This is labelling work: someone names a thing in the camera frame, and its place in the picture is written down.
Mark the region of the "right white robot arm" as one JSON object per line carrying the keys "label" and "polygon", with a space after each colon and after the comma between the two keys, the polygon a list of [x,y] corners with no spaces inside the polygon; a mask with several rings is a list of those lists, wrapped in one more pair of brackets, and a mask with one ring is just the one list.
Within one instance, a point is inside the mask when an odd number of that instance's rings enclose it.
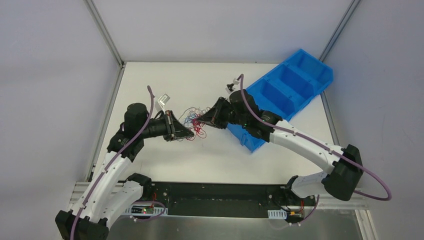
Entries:
{"label": "right white robot arm", "polygon": [[283,192],[290,205],[322,193],[349,201],[363,175],[356,146],[330,144],[298,130],[281,116],[260,109],[246,90],[236,90],[228,98],[219,97],[197,121],[217,129],[239,125],[252,137],[287,148],[318,166],[321,172],[290,178]]}

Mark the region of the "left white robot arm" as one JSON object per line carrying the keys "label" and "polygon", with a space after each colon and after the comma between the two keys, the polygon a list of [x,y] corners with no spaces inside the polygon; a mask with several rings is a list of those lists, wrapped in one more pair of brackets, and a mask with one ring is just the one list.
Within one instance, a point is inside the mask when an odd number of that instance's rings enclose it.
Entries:
{"label": "left white robot arm", "polygon": [[171,110],[161,110],[155,117],[152,112],[143,103],[127,107],[124,121],[110,139],[104,161],[89,186],[70,210],[61,210],[55,217],[64,240],[105,240],[112,225],[130,205],[152,198],[152,180],[139,173],[130,175],[122,190],[112,194],[120,175],[144,147],[145,139],[163,137],[171,142],[195,135]]}

